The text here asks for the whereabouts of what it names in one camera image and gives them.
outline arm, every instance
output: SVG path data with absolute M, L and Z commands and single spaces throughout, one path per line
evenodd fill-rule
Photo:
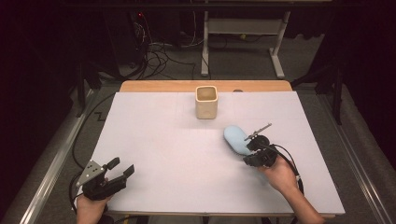
M 77 198 L 77 224 L 96 224 L 100 220 L 106 203 L 111 197 L 102 201 L 91 201 L 84 195 Z
M 259 171 L 285 197 L 301 223 L 324 223 L 323 217 L 298 189 L 295 175 L 283 158 L 278 156 L 271 168 L 259 167 Z

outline blue sponge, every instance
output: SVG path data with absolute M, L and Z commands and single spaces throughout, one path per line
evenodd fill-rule
M 238 126 L 231 125 L 224 129 L 225 140 L 230 145 L 231 149 L 239 155 L 247 156 L 251 154 L 250 150 L 247 148 L 250 139 L 245 141 L 247 137 L 244 131 Z

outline beige cup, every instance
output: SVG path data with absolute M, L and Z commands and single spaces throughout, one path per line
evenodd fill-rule
M 215 119 L 218 114 L 218 90 L 214 86 L 195 89 L 195 113 L 198 119 Z

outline white tabletop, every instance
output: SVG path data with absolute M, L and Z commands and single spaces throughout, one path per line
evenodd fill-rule
M 327 166 L 293 91 L 219 92 L 215 119 L 195 117 L 193 92 L 118 92 L 92 159 L 112 179 L 131 164 L 127 187 L 109 210 L 135 214 L 291 215 L 292 210 L 264 175 L 245 165 L 223 138 L 237 125 L 262 132 L 293 156 L 307 199 L 322 215 L 344 214 Z

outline cable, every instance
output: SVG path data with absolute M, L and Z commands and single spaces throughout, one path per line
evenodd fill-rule
M 192 15 L 194 17 L 194 36 L 192 38 L 191 43 L 188 46 L 186 46 L 186 47 L 189 47 L 189 46 L 191 46 L 194 43 L 195 36 L 196 36 L 196 31 L 197 31 L 197 22 L 196 22 L 196 17 L 195 17 L 195 11 L 192 12 Z
M 129 80 L 130 77 L 137 76 L 140 73 L 144 72 L 146 67 L 147 67 L 147 61 L 146 61 L 146 59 L 143 59 L 142 62 L 138 65 L 138 67 L 134 71 L 132 71 L 130 74 L 122 76 L 122 77 L 124 77 L 125 79 Z M 101 74 L 99 74 L 99 78 L 101 78 L 104 81 L 116 81 L 116 80 L 119 80 L 119 78 L 116 78 L 116 77 L 105 77 L 105 76 L 103 76 Z
M 79 196 L 76 196 L 76 197 L 73 197 L 73 185 L 74 185 L 74 182 L 76 181 L 76 179 L 79 177 L 79 176 L 81 176 L 81 174 L 82 174 L 82 171 L 79 171 L 76 175 L 74 175 L 73 176 L 73 178 L 72 178 L 72 180 L 70 181 L 70 184 L 69 184 L 69 202 L 70 202 L 70 204 L 72 205 L 72 208 L 73 208 L 73 211 L 75 212 L 75 214 L 77 213 L 77 208 L 76 208 L 76 206 L 74 205 L 74 200 Z
M 150 62 L 150 61 L 152 61 L 152 60 L 155 60 L 155 59 L 157 59 L 158 60 L 158 64 L 156 64 L 156 65 L 153 65 L 153 64 L 150 64 L 148 67 L 150 68 L 150 69 L 152 69 L 152 70 L 154 70 L 150 75 L 147 75 L 147 76 L 145 76 L 145 77 L 140 77 L 139 79 L 147 79 L 147 78 L 150 78 L 150 77 L 154 77 L 154 76 L 156 76 L 156 75 L 162 75 L 162 76 L 165 76 L 165 77 L 169 77 L 168 75 L 166 75 L 166 74 L 163 74 L 163 70 L 166 68 L 166 65 L 167 65 L 167 63 L 168 63 L 168 61 L 171 61 L 171 62 L 173 62 L 173 63 L 180 63 L 180 64 L 185 64 L 185 65 L 192 65 L 192 69 L 191 69 L 191 79 L 193 79 L 193 73 L 194 73 L 194 70 L 195 70 L 195 66 L 196 66 L 196 64 L 195 63 L 183 63 L 183 62 L 179 62 L 179 61 L 177 61 L 177 60 L 175 60 L 175 59 L 172 59 L 167 53 L 166 53 L 166 47 L 165 46 L 167 46 L 167 44 L 165 44 L 165 43 L 158 43 L 158 42 L 156 42 L 156 43 L 152 43 L 152 44 L 150 44 L 152 47 L 156 47 L 156 46 L 158 46 L 158 47 L 160 47 L 159 49 L 155 49 L 155 50 L 153 50 L 152 52 L 151 52 L 151 54 L 153 54 L 153 55 L 155 55 L 155 57 L 152 57 L 152 58 L 149 58 L 148 59 L 148 61 Z
M 145 38 L 146 38 L 145 28 L 143 28 L 143 26 L 140 25 L 139 23 L 134 22 L 134 29 L 135 29 L 135 31 L 137 31 L 137 34 L 135 34 L 136 38 L 139 38 L 140 35 L 142 36 L 142 41 L 140 43 L 140 47 L 141 47 L 145 43 Z
M 202 39 L 200 42 L 193 44 L 193 45 L 188 45 L 188 46 L 181 46 L 182 48 L 189 48 L 189 47 L 195 47 L 195 46 L 199 46 L 202 43 L 204 43 L 204 40 Z
M 204 61 L 204 63 L 206 64 L 206 66 L 207 66 L 207 74 L 209 75 L 209 80 L 212 80 L 212 75 L 211 75 L 211 73 L 210 73 L 209 64 L 206 62 L 206 60 L 205 60 L 205 58 L 204 58 L 203 55 L 201 55 L 201 58 L 202 58 L 202 60 Z
M 107 100 L 108 98 L 110 98 L 111 96 L 113 96 L 113 95 L 115 95 L 115 94 L 116 94 L 115 92 L 114 92 L 114 93 L 111 93 L 111 94 L 108 95 L 105 99 L 101 100 L 101 101 L 91 110 L 91 112 L 88 114 L 88 116 L 87 116 L 87 117 L 84 119 L 84 121 L 82 122 L 81 127 L 79 128 L 78 133 L 77 133 L 77 135 L 76 135 L 76 138 L 75 138 L 74 141 L 73 141 L 73 146 L 72 146 L 72 156 L 73 156 L 73 160 L 74 160 L 74 162 L 76 163 L 76 165 L 77 165 L 79 168 L 81 168 L 81 169 L 84 169 L 85 166 L 81 165 L 81 164 L 78 162 L 77 158 L 76 158 L 76 142 L 77 142 L 77 140 L 78 140 L 79 135 L 81 134 L 81 130 L 82 130 L 82 128 L 84 127 L 85 122 L 87 122 L 88 118 L 89 118 L 90 115 L 93 113 L 93 111 L 94 111 L 99 105 L 101 105 L 105 100 Z
M 274 147 L 280 147 L 280 148 L 282 148 L 283 150 L 285 150 L 285 151 L 289 154 L 292 163 L 291 163 L 290 160 L 289 160 L 288 158 L 286 158 L 285 155 L 283 155 L 281 152 L 279 152 L 279 151 L 277 151 L 277 150 L 274 150 L 274 149 L 271 148 L 271 147 L 267 147 L 267 146 L 262 146 L 262 147 L 265 147 L 266 149 L 269 149 L 269 150 L 274 151 L 277 155 L 279 155 L 280 157 L 282 157 L 283 160 L 285 160 L 285 161 L 288 163 L 289 167 L 291 168 L 291 170 L 294 172 L 294 175 L 296 176 L 296 181 L 297 181 L 297 184 L 298 184 L 298 189 L 299 189 L 300 192 L 304 195 L 304 184 L 303 184 L 303 180 L 301 179 L 300 174 L 298 173 L 298 170 L 297 170 L 297 167 L 296 167 L 296 164 L 295 164 L 295 162 L 294 162 L 293 157 L 290 155 L 290 153 L 289 153 L 284 147 L 279 146 L 279 145 L 274 145 L 274 144 L 272 144 L 272 146 L 274 146 Z M 290 224 L 296 224 L 297 222 L 298 222 L 298 218 L 297 218 L 297 217 L 294 217 Z
M 150 43 L 152 44 L 152 38 L 151 38 L 151 33 L 150 33 L 150 31 L 149 31 L 149 24 L 148 24 L 148 21 L 146 20 L 145 14 L 143 14 L 143 12 L 141 12 L 141 14 L 142 14 L 143 20 L 145 20 L 146 27 L 147 27 L 147 29 L 148 29 L 148 38 L 149 38 L 149 41 L 150 41 Z

